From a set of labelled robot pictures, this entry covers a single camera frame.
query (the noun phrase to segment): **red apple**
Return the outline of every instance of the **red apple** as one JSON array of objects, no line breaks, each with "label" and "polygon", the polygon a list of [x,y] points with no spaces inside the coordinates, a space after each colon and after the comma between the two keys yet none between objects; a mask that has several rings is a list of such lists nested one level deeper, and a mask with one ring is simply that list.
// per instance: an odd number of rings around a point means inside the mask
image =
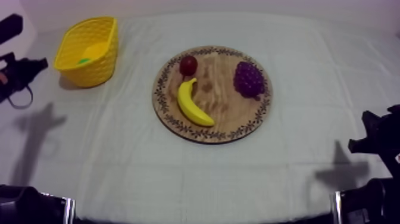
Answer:
[{"label": "red apple", "polygon": [[193,76],[197,70],[197,60],[193,56],[182,58],[179,64],[179,71],[184,76]]}]

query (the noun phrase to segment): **decorative border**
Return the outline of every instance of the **decorative border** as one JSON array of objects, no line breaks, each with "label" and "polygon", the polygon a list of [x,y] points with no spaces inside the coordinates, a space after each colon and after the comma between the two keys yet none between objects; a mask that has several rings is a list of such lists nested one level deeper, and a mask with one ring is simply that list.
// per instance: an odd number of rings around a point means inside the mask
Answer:
[{"label": "decorative border", "polygon": [[175,56],[172,58],[168,63],[167,66],[164,68],[164,70],[161,72],[161,77],[157,80],[157,88],[154,92],[154,95],[156,96],[157,102],[160,105],[160,110],[162,111],[164,115],[164,119],[167,123],[172,125],[175,129],[177,129],[179,132],[183,133],[190,133],[192,137],[195,139],[197,138],[205,138],[205,139],[218,139],[218,140],[224,140],[224,139],[236,139],[240,136],[245,136],[249,133],[251,133],[260,123],[263,122],[263,117],[267,113],[267,107],[271,104],[270,99],[268,97],[271,96],[270,89],[268,88],[268,82],[267,79],[264,77],[264,85],[265,85],[265,93],[264,93],[264,99],[261,102],[260,107],[258,108],[257,112],[255,112],[255,117],[252,120],[249,120],[246,125],[242,125],[236,129],[236,131],[232,131],[230,133],[226,132],[210,132],[208,129],[201,129],[201,130],[193,130],[191,126],[185,125],[181,120],[175,119],[172,115],[168,114],[169,110],[169,105],[167,104],[167,97],[165,96],[164,89],[165,89],[165,83],[168,81],[168,75],[171,72],[171,68],[176,64],[179,63],[179,61],[188,55],[207,55],[211,54],[213,52],[217,52],[218,54],[224,54],[224,55],[229,55],[229,56],[236,56],[244,61],[251,63],[253,66],[257,67],[255,61],[234,49],[227,49],[227,48],[216,48],[214,46],[211,46],[209,48],[204,48],[201,50],[193,50],[189,53],[185,52],[180,54],[179,56]]}]

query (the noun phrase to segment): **bunch of grapes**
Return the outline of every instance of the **bunch of grapes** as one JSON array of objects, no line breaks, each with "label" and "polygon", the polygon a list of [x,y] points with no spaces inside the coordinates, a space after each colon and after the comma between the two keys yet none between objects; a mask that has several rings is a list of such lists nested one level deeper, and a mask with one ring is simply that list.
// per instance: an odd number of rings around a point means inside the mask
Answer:
[{"label": "bunch of grapes", "polygon": [[240,62],[233,78],[235,90],[245,98],[255,98],[258,94],[265,92],[264,77],[254,65]]}]

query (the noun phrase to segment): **plastic basket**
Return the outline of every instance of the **plastic basket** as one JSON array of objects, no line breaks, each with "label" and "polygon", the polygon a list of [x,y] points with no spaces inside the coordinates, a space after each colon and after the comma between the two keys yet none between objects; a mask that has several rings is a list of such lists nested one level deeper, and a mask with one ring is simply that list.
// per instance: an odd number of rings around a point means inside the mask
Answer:
[{"label": "plastic basket", "polygon": [[97,86],[113,75],[117,52],[117,20],[90,18],[71,27],[64,35],[54,67],[77,86]]}]

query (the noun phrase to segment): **white wall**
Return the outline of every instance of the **white wall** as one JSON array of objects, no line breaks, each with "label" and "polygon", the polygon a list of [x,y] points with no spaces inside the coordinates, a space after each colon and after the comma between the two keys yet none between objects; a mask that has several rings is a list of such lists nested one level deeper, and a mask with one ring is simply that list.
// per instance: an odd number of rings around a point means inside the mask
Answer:
[{"label": "white wall", "polygon": [[399,0],[20,0],[39,31],[68,27],[95,15],[136,16],[189,11],[294,15],[400,31]]},{"label": "white wall", "polygon": [[0,0],[0,20],[3,20],[13,13],[23,17],[23,31],[19,36],[0,45],[0,55],[13,51],[16,58],[22,58],[35,41],[38,33],[18,0]]}]

